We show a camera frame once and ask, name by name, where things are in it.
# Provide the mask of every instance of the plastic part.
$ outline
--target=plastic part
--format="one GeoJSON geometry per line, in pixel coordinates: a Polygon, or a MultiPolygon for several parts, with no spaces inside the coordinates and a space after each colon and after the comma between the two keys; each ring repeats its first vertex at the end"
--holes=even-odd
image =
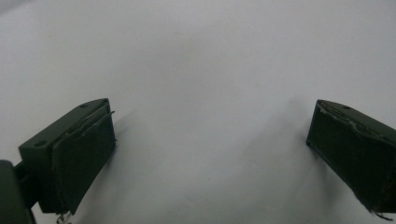
{"type": "Polygon", "coordinates": [[[306,143],[370,212],[396,212],[395,130],[349,106],[318,100],[306,143]]]}

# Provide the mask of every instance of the white background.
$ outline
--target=white background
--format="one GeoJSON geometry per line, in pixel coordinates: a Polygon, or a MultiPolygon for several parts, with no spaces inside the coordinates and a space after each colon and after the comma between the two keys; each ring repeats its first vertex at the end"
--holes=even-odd
{"type": "Polygon", "coordinates": [[[73,223],[388,223],[304,141],[318,98],[396,127],[395,74],[393,0],[3,0],[0,158],[108,97],[73,223]]]}

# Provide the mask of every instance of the white surface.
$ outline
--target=white surface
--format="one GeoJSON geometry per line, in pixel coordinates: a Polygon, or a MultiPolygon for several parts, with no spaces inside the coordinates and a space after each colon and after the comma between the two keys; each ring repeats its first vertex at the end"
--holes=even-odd
{"type": "Polygon", "coordinates": [[[388,223],[304,140],[318,98],[396,127],[395,24],[391,0],[5,0],[0,158],[108,97],[119,146],[74,223],[388,223]]]}

